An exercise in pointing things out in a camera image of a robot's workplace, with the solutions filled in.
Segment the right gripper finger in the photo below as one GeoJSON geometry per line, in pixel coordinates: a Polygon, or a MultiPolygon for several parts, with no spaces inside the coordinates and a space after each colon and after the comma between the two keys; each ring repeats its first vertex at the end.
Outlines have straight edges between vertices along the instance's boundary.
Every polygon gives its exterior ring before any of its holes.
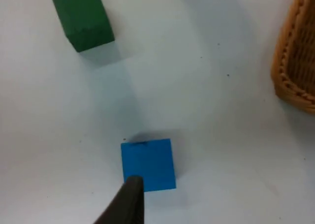
{"type": "Polygon", "coordinates": [[[144,183],[130,176],[95,224],[144,224],[144,183]]]}

